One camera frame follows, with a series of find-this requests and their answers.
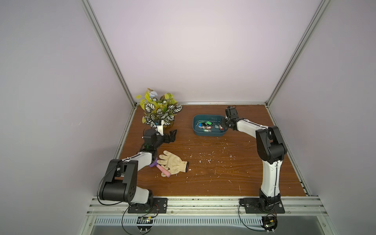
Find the teal plastic storage box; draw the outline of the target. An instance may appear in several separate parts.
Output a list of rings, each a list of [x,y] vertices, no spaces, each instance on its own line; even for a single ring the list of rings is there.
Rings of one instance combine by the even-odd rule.
[[[227,131],[227,128],[222,124],[224,119],[221,115],[195,115],[193,131],[197,136],[221,137]]]

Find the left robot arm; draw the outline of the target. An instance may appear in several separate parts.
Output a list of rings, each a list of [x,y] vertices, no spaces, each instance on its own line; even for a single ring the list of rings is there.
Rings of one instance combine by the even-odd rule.
[[[111,160],[97,189],[99,203],[106,205],[103,201],[113,201],[112,205],[125,202],[152,207],[152,191],[137,186],[138,171],[156,163],[158,148],[162,144],[175,142],[176,134],[177,130],[162,135],[156,129],[148,129],[144,132],[144,143],[136,155]]]

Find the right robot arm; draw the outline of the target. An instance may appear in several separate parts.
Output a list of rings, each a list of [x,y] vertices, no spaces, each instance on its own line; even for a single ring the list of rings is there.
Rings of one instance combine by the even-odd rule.
[[[287,148],[277,126],[265,126],[226,115],[221,125],[248,134],[256,139],[257,153],[262,160],[262,183],[259,190],[259,203],[264,210],[272,209],[281,201],[280,174]]]

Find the beige work glove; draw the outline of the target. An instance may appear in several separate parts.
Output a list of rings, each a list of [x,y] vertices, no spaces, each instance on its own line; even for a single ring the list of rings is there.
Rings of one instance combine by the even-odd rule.
[[[180,172],[188,172],[189,162],[183,161],[179,156],[165,150],[163,154],[159,155],[157,164],[163,167],[171,175]]]

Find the artificial potted plant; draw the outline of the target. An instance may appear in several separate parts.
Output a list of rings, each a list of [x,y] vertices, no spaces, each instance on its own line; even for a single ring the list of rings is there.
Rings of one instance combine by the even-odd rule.
[[[183,110],[183,106],[175,100],[173,94],[165,93],[159,96],[150,88],[144,95],[136,96],[136,100],[144,111],[142,123],[152,128],[157,127],[158,121],[163,121],[165,129],[171,128],[175,123],[175,116]]]

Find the purple pink garden trowel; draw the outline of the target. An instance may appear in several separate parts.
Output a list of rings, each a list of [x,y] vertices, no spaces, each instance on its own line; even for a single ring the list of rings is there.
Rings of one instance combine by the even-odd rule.
[[[159,169],[161,171],[161,173],[164,174],[165,177],[170,177],[171,176],[171,173],[169,171],[167,171],[165,168],[163,168],[161,165],[159,165],[157,163],[158,161],[158,158],[156,158],[150,165],[149,167],[156,167],[157,169]]]

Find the left electronics board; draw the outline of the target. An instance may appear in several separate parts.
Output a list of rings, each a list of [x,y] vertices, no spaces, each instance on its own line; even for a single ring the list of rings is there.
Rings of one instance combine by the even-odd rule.
[[[136,222],[140,234],[149,233],[153,227],[154,218],[151,216],[139,216]]]

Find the electronics board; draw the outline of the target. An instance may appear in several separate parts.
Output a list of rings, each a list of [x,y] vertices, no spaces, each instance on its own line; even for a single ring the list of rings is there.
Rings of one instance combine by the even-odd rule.
[[[136,222],[140,234],[149,233],[153,227],[154,218],[151,216],[139,216]]]
[[[261,227],[268,233],[274,233],[276,228],[278,227],[278,220],[275,214],[267,214],[266,216],[262,216],[261,221]]]

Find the right electronics board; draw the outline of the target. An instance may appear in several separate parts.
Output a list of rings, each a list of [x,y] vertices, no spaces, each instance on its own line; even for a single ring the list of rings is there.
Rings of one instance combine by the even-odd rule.
[[[274,233],[276,228],[278,227],[278,220],[275,214],[267,214],[266,216],[262,216],[261,221],[261,227],[268,233]]]

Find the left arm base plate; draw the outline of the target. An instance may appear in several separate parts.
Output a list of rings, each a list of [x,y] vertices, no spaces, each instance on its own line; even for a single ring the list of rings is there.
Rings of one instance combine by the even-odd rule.
[[[129,214],[148,214],[148,213],[161,213],[164,214],[167,211],[168,199],[165,197],[154,197],[146,204],[136,203],[129,207]]]

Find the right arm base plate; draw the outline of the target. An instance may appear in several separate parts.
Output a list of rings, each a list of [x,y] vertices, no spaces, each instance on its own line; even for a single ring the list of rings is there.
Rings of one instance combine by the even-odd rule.
[[[245,212],[247,214],[286,213],[283,203],[280,199],[264,200],[262,198],[241,198],[239,200],[239,204],[241,208],[245,209]]]

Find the aluminium front rail frame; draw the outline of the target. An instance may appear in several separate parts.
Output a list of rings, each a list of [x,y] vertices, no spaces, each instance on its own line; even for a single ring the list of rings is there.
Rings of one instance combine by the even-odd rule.
[[[153,227],[146,233],[150,235],[161,227],[224,227],[240,228],[261,234],[266,232],[261,226],[261,217],[267,214],[247,214],[240,207],[239,200],[244,196],[170,196],[167,211],[161,213],[129,214],[129,205],[120,203],[104,206],[96,199],[90,203],[84,222],[79,230],[80,235],[93,234],[100,226],[115,226],[120,228],[121,234],[140,234],[136,222],[139,216],[154,218]],[[336,235],[329,215],[317,196],[287,196],[281,199],[286,213],[275,214],[278,220],[277,229],[291,227],[302,228],[304,231],[318,231],[323,235]]]

